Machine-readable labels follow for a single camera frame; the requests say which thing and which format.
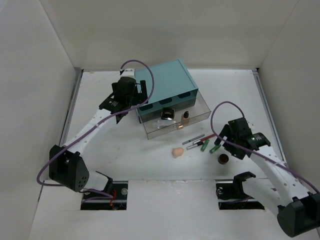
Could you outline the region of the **red lip pencil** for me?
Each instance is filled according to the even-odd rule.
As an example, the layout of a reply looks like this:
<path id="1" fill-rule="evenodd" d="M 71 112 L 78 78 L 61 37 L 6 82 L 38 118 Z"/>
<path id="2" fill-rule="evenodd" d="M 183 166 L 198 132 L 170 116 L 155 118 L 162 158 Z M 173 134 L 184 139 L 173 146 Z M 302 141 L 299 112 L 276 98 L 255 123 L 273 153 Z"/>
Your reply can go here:
<path id="1" fill-rule="evenodd" d="M 208 140 L 208 139 L 210 139 L 210 138 L 213 138 L 213 137 L 215 137 L 215 136 L 216 136 L 215 134 L 207 135 L 207 136 L 205 136 L 205 137 L 203 137 L 203 138 L 201 138 L 201 139 L 199 139 L 199 140 L 197 140 L 197 141 L 194 141 L 192 144 L 193 144 L 193 145 L 196 145 L 196 144 L 198 144 L 199 142 L 203 142 L 203 141 Z"/>

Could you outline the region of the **green lipstick tube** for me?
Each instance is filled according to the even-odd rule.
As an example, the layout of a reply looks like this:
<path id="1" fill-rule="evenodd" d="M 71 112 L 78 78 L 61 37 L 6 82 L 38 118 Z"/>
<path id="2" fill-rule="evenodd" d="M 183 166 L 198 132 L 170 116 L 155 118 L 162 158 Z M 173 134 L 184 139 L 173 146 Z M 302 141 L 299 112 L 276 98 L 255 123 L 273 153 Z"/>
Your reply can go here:
<path id="1" fill-rule="evenodd" d="M 212 149 L 209 150 L 210 154 L 213 154 L 215 151 L 217 151 L 219 148 L 221 147 L 221 145 L 215 145 Z"/>

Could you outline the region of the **grey patterned eyeliner pencil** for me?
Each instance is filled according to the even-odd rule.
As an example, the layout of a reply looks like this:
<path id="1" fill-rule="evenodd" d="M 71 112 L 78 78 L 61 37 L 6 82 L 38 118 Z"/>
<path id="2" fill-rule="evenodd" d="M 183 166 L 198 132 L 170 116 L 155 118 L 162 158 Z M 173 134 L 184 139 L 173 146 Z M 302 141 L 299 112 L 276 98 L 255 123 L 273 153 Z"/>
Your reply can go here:
<path id="1" fill-rule="evenodd" d="M 201 139 L 201 138 L 203 138 L 204 136 L 205 136 L 205 134 L 201 134 L 201 135 L 199 135 L 199 136 L 196 136 L 196 137 L 194 137 L 194 138 L 191 138 L 191 139 L 189 139 L 189 140 L 187 140 L 187 141 L 184 141 L 184 142 L 182 143 L 182 145 L 188 144 L 188 143 L 190 143 L 190 142 L 194 142 L 195 140 Z"/>

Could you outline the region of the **round dark powder jar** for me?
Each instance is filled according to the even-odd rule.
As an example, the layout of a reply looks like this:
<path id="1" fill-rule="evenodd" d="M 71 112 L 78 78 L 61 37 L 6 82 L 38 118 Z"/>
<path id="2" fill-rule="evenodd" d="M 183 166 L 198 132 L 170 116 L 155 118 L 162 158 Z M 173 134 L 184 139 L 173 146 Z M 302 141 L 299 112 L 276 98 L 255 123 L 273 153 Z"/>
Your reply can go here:
<path id="1" fill-rule="evenodd" d="M 218 156 L 218 162 L 221 164 L 221 165 L 225 165 L 227 162 L 229 161 L 229 157 L 227 154 L 220 154 Z"/>

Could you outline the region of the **beige makeup sponge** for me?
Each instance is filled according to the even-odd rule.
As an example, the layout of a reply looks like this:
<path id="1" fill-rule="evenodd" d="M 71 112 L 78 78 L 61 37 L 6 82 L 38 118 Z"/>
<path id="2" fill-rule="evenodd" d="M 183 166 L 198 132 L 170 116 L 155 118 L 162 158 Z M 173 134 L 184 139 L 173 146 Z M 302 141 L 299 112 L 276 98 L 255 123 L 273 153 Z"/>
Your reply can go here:
<path id="1" fill-rule="evenodd" d="M 185 151 L 184 148 L 177 147 L 177 148 L 173 148 L 171 153 L 174 158 L 178 158 L 184 154 L 184 151 Z"/>

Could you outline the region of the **clear drawer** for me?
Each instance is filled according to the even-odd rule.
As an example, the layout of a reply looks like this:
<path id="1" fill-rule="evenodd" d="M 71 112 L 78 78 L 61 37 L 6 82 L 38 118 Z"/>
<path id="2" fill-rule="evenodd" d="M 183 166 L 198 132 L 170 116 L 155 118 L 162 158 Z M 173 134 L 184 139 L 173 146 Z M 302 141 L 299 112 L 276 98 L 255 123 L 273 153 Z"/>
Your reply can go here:
<path id="1" fill-rule="evenodd" d="M 184 128 L 208 119 L 211 114 L 210 108 L 208 107 L 202 94 L 198 91 L 195 98 L 194 105 L 175 111 L 175 116 L 173 120 L 176 121 L 176 124 L 174 125 L 163 127 L 161 129 L 154 128 L 153 122 L 156 122 L 157 120 L 161 120 L 161 113 L 159 113 L 156 118 L 145 121 L 145 122 L 143 122 L 142 117 L 139 114 L 138 114 L 138 118 L 139 118 L 139 122 L 143 125 L 143 128 L 147 135 L 147 139 L 150 140 L 150 139 L 171 133 L 173 131 L 177 131 L 178 126 L 181 122 L 182 114 L 185 111 L 189 112 L 189 122 L 188 122 L 188 125 L 185 126 Z"/>

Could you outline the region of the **black gold compact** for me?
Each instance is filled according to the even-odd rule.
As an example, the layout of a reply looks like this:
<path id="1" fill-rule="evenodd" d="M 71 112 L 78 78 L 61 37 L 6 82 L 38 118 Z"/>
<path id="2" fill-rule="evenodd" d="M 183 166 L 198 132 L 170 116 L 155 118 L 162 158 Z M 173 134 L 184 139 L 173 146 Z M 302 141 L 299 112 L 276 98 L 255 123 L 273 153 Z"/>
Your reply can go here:
<path id="1" fill-rule="evenodd" d="M 175 118 L 175 110 L 173 108 L 164 107 L 160 117 L 162 120 L 173 120 Z"/>

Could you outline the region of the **clear plastic bottle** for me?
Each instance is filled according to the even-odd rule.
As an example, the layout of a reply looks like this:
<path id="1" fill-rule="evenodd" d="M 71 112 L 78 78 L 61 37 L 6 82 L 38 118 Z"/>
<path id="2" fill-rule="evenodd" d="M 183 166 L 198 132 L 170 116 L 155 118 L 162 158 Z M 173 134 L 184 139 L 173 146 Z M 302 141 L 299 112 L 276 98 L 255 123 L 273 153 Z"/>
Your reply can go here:
<path id="1" fill-rule="evenodd" d="M 160 120 L 153 122 L 152 126 L 157 129 L 162 129 L 165 127 L 169 127 L 171 125 L 175 125 L 176 123 L 177 122 L 175 120 L 160 119 Z"/>

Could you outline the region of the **black clear mascara tube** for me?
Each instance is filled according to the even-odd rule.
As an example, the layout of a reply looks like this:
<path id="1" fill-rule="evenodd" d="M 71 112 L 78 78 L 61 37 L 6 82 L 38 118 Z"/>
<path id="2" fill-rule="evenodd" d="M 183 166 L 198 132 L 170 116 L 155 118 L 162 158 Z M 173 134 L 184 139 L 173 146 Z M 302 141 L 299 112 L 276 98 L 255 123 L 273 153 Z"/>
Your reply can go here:
<path id="1" fill-rule="evenodd" d="M 187 149 L 187 150 L 191 150 L 191 149 L 197 148 L 198 146 L 201 146 L 201 145 L 203 145 L 203 144 L 204 144 L 203 142 L 198 142 L 198 143 L 196 143 L 196 144 L 194 144 L 194 145 L 187 146 L 186 149 Z"/>

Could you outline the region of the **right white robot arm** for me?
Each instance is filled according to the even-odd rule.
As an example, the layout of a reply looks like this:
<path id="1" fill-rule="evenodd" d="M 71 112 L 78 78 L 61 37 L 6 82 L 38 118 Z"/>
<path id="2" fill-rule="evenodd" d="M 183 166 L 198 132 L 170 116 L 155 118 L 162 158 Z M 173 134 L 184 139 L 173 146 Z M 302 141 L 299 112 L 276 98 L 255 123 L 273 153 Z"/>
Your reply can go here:
<path id="1" fill-rule="evenodd" d="M 235 204 L 248 197 L 269 209 L 283 232 L 293 238 L 320 226 L 320 194 L 310 192 L 301 178 L 277 157 L 270 141 L 261 132 L 252 133 L 244 117 L 224 125 L 214 142 L 233 157 L 251 159 L 265 174 L 267 182 L 250 172 L 233 177 L 231 183 L 218 183 L 218 199 Z"/>

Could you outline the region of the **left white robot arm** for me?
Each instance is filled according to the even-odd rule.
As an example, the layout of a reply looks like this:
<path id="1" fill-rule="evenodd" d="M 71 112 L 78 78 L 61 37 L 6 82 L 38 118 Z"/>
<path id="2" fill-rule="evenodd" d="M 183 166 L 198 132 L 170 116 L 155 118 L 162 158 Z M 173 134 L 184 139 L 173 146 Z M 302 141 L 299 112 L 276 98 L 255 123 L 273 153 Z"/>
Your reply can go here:
<path id="1" fill-rule="evenodd" d="M 88 170 L 85 159 L 92 146 L 128 113 L 148 99 L 144 80 L 122 76 L 112 85 L 112 93 L 99 105 L 85 127 L 63 146 L 53 146 L 49 152 L 49 178 L 74 192 L 93 191 L 100 199 L 112 195 L 111 179 Z"/>

